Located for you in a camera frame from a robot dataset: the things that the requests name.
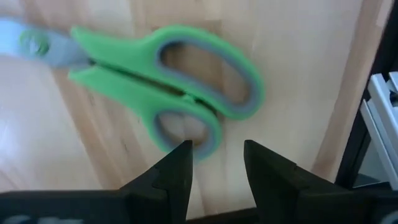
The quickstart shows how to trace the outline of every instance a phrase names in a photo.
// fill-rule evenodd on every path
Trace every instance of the wooden surface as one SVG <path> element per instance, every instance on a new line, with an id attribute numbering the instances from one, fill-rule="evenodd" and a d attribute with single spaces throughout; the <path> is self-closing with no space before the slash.
<path id="1" fill-rule="evenodd" d="M 339 97 L 312 172 L 334 180 L 393 0 L 364 0 Z"/>
<path id="2" fill-rule="evenodd" d="M 362 0 L 2 0 L 0 14 L 61 30 L 79 24 L 121 37 L 190 24 L 243 50 L 264 76 L 266 102 L 245 121 L 220 118 L 220 148 L 194 168 L 188 210 L 193 218 L 254 206 L 243 163 L 245 139 L 317 172 L 314 164 L 327 151 L 320 146 L 333 126 L 329 120 L 339 109 L 341 82 L 347 85 L 343 75 L 352 69 L 346 62 L 361 5 Z M 212 56 L 185 48 L 168 60 L 233 100 L 245 95 L 236 75 Z M 116 189 L 165 156 L 133 112 L 69 82 L 67 71 L 9 57 L 0 58 L 0 69 L 0 190 Z M 362 90 L 359 85 L 356 91 Z M 192 121 L 177 119 L 172 131 L 195 138 Z M 344 144 L 347 132 L 342 134 L 338 144 Z M 339 152 L 331 150 L 338 163 Z M 324 170 L 329 177 L 336 166 Z"/>

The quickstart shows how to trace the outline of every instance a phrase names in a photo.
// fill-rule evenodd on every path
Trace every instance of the metal blade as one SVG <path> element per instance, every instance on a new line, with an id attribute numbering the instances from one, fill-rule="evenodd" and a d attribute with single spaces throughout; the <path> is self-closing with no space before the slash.
<path id="1" fill-rule="evenodd" d="M 38 60 L 54 68 L 90 64 L 87 53 L 70 36 L 0 17 L 0 54 Z"/>

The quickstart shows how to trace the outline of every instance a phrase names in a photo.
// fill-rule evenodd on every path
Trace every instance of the gray object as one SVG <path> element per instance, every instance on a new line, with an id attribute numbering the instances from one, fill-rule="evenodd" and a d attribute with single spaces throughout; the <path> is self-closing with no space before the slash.
<path id="1" fill-rule="evenodd" d="M 369 101 L 363 101 L 361 114 L 372 142 L 386 170 L 391 187 L 398 189 L 398 108 L 390 100 L 398 93 L 398 73 L 391 72 L 386 82 L 381 74 L 372 75 L 368 90 Z"/>
<path id="2" fill-rule="evenodd" d="M 51 67 L 88 64 L 89 57 L 69 36 L 0 17 L 0 54 L 40 60 Z"/>

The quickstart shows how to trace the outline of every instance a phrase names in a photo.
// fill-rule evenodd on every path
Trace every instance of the black jaw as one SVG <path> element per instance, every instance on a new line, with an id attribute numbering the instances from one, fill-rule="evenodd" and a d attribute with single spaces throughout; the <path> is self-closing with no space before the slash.
<path id="1" fill-rule="evenodd" d="M 345 190 L 254 141 L 245 141 L 244 161 L 264 224 L 383 223 L 398 211 L 395 192 Z"/>
<path id="2" fill-rule="evenodd" d="M 0 223 L 185 223 L 191 184 L 185 141 L 119 190 L 0 194 Z"/>

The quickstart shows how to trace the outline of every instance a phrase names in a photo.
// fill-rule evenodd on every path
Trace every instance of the scissor handle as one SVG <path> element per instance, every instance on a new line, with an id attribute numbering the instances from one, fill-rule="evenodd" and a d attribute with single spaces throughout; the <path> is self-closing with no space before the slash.
<path id="1" fill-rule="evenodd" d="M 264 81 L 255 66 L 239 49 L 201 29 L 180 25 L 167 26 L 135 41 L 98 35 L 82 28 L 74 28 L 72 36 L 94 59 L 179 88 L 233 119 L 251 116 L 264 99 Z M 192 44 L 223 58 L 249 84 L 248 100 L 235 104 L 219 90 L 164 65 L 160 59 L 162 51 L 176 43 Z"/>
<path id="2" fill-rule="evenodd" d="M 206 158 L 220 145 L 221 126 L 217 117 L 208 108 L 195 103 L 189 97 L 173 95 L 100 65 L 84 70 L 72 70 L 69 78 L 135 111 L 141 117 L 152 140 L 163 151 L 170 152 L 180 144 L 173 141 L 162 128 L 159 116 L 163 113 L 188 114 L 206 125 L 207 139 L 193 148 L 196 159 Z"/>

